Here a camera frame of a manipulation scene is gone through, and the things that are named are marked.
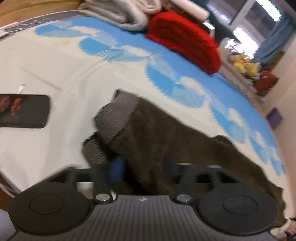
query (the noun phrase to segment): smartphone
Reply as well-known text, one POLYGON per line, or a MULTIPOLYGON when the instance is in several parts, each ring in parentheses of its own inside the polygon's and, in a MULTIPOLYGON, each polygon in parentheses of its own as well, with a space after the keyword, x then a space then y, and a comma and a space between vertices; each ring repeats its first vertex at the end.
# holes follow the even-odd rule
POLYGON ((0 127, 43 128, 49 111, 47 95, 0 94, 0 127))

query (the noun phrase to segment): curtain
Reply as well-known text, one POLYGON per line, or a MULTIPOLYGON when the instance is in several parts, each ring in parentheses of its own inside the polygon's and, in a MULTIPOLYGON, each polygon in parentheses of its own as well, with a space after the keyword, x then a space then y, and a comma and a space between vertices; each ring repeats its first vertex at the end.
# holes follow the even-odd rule
POLYGON ((285 12, 270 35, 255 53, 253 62, 261 62, 263 69, 279 54, 296 29, 295 22, 285 12))

